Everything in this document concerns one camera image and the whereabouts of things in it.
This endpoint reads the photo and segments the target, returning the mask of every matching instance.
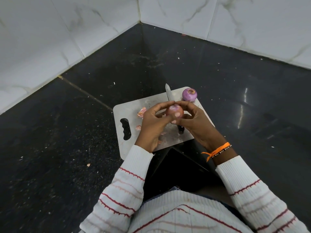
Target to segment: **black knife handle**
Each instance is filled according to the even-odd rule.
[[[185,131],[185,128],[183,126],[180,126],[180,125],[177,125],[177,127],[178,127],[179,134],[183,134]]]

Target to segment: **white cutting board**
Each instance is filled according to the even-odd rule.
[[[173,98],[175,101],[182,100],[182,93],[186,88],[189,88],[189,87],[183,87],[183,88],[179,88],[179,89],[172,91]],[[115,125],[116,125],[117,136],[118,136],[120,156],[123,160],[126,158],[127,153],[130,151],[130,148],[132,147],[132,145],[134,145],[140,132],[135,129],[137,125],[142,124],[142,118],[138,117],[137,113],[142,109],[142,107],[146,107],[147,109],[149,109],[155,104],[159,102],[164,102],[164,101],[168,101],[167,95],[166,93],[161,93],[161,94],[157,94],[154,96],[142,98],[139,100],[119,104],[114,107],[113,112],[114,112],[114,117],[115,117]],[[199,102],[199,99],[196,99],[193,103],[199,108],[204,110],[201,103]],[[206,114],[210,122],[213,124],[213,122],[211,121],[211,119],[209,118],[205,110],[204,110],[204,113]],[[122,118],[126,118],[128,120],[130,129],[131,129],[131,134],[132,134],[131,138],[126,141],[123,139],[124,137],[123,127],[122,127],[122,123],[120,122]],[[171,123],[169,123],[164,128],[164,132],[166,132],[166,134],[161,135],[159,137],[159,140],[161,140],[162,143],[159,144],[154,151],[161,150],[166,147],[176,145],[184,141],[193,139],[193,136],[187,129],[185,129],[185,132],[180,135],[178,133],[177,126]]]

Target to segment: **cutting board handle hole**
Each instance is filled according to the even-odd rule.
[[[127,141],[132,136],[130,124],[128,123],[128,120],[126,118],[122,118],[120,122],[122,123],[122,127],[123,127],[123,133],[124,133],[123,139]]]

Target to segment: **wall tile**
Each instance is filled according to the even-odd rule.
[[[0,114],[83,59],[51,0],[0,0]]]
[[[206,40],[217,0],[139,0],[141,21]]]
[[[139,22],[137,0],[52,0],[88,56]]]
[[[311,68],[311,0],[218,0],[208,41]]]

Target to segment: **person's right hand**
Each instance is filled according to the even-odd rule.
[[[212,125],[204,111],[189,101],[176,101],[183,110],[189,114],[184,114],[183,118],[176,119],[173,124],[185,127],[193,137],[203,145],[210,153],[225,144],[226,139]]]

